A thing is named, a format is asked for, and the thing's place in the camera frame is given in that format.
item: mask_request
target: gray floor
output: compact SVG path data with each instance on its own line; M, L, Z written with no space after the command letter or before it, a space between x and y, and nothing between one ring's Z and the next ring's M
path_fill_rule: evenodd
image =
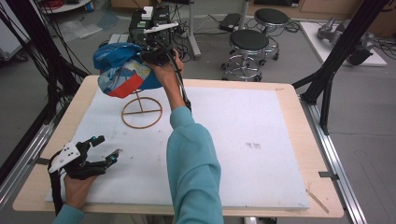
M196 3L196 14L206 15L205 3ZM237 12L239 1L231 1L229 7L218 7L209 13ZM116 13L121 19L113 20L108 27L87 39L67 42L82 63L93 74L92 53L111 34L123 34L129 21L126 13ZM74 10L58 15L59 22L82 20L84 25L98 23L102 18L112 18L107 9L97 8L93 13ZM200 32L219 32L211 18L200 16L195 28L203 22ZM186 78L216 79L222 77L220 65L229 57L228 35L197 35L202 51L199 60L185 63ZM262 82L293 83L316 72L321 62L300 31L284 32L276 38L281 45L278 61L267 60L262 68ZM329 116L331 138L346 169L368 223L396 223L396 62L377 50L388 63L386 67L342 66L338 70L332 90ZM18 144L35 117L46 103L46 82L32 62L12 61L0 68L0 163ZM306 87L297 90L303 93ZM24 213L12 209L18 185L0 211L0 223L49 223L50 213ZM83 223L108 223L110 215L87 215ZM242 223L241 218L226 219L226 223ZM278 223L350 223L348 216L337 219L279 218Z

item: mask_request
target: metal stand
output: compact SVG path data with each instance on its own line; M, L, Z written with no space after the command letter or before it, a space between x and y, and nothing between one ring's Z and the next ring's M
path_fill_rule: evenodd
M134 99L131 102L129 102L128 104L126 104L125 107L122 109L122 112L121 112L122 121L124 122L124 124L126 124L130 128L135 128L135 129L149 128L152 125L156 124L160 120L160 118L163 116L163 107L161 106L160 102L158 102L157 100L155 100L153 98L140 97L139 94L137 94L137 91L135 91L134 93L136 94L136 99ZM154 102L158 106L158 109L150 109L150 110L144 109L143 105L142 105L142 100ZM128 105L131 105L133 102L136 102L136 101L139 103L140 110L134 110L132 112L131 111L127 112ZM134 125L131 122L128 122L127 119L125 118L126 116L145 114L145 113L153 113L153 112L159 113L159 116L152 123L150 123L148 125L141 125L141 126Z
M190 0L189 6L190 6L189 40L190 40L192 52L194 54L194 59L198 59L199 57L201 57L201 51L199 50L197 41L195 40L195 36L194 36L194 0Z
M311 121L315 126L315 130L318 134L318 139L320 140L320 145L324 155L326 155L327 163L329 165L329 172L332 174L330 177L333 183L338 187L339 193L344 199L343 206L349 213L351 221L355 224L366 224L366 218L361 211L361 206L358 199L353 192L353 189L347 178L347 174L344 170L344 166L338 157L338 153L332 143L332 139L320 128L319 125L319 111L316 105L309 105L307 103L302 103L303 109L306 113L311 115Z
M241 10L241 19L239 20L238 30L243 30L245 28L245 20L248 14L248 4L250 0L243 0L242 2L242 10Z
M361 37L387 2L386 0L365 0L319 70L292 84L297 89L312 82L308 90L301 95L302 100L310 105L315 105L318 97L324 91L320 127L326 134L329 134L327 124L334 75L353 52Z

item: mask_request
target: black stool seat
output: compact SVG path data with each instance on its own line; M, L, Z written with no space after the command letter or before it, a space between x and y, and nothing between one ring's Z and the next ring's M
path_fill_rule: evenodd
M268 38L257 31L237 30L230 36L230 43L241 50L261 50L268 46Z
M254 13L254 20L258 23L282 25L289 21L289 17L276 9L262 8Z

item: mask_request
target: hand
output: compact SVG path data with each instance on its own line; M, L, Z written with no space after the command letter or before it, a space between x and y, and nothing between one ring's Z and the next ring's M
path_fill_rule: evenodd
M69 175L64 177L64 186L66 188L66 204L81 210L87 202L87 195L90 191L91 184L96 176L88 177L85 180L73 179Z
M175 61L177 63L178 69L181 70L181 75L184 74L184 63L179 59L178 51L174 49L175 52ZM172 63L164 64L163 66L158 66L152 63L146 63L149 67L152 68L155 72L155 76L157 79L163 84L163 86L167 86L169 83L176 83L178 85L175 68Z
M183 75L184 64L178 58L177 50L174 49L174 51L176 54L175 61L177 63L177 67L178 69L181 70L180 73ZM163 85L166 95L168 96L168 101L169 101L169 105L171 106L171 109L173 110L179 106L185 106L183 98L180 93L180 87L174 66L170 63L164 64L163 66L158 66L150 63L147 63L147 65L151 67L152 70L154 70L155 76Z

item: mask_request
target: stool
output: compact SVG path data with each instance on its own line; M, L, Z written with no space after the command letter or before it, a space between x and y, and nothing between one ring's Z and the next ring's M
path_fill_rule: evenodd
M254 20L258 24L265 27L262 33L275 42L275 45L269 45L265 52L272 52L276 50L276 54L274 55L273 59L277 60L279 57L279 44L271 36L268 36L268 34L272 29L285 26L286 22L289 21L289 17L279 10L272 8L262 8L254 13Z
M260 66L264 65L265 60L260 60L257 63L249 56L264 53L268 43L268 38L258 31L237 30L233 32L230 35L230 46L233 48L230 54L236 51L240 54L232 56L227 63L221 65L221 68L225 70L222 80L228 80L226 76L230 74L245 81L248 81L249 78L261 81Z

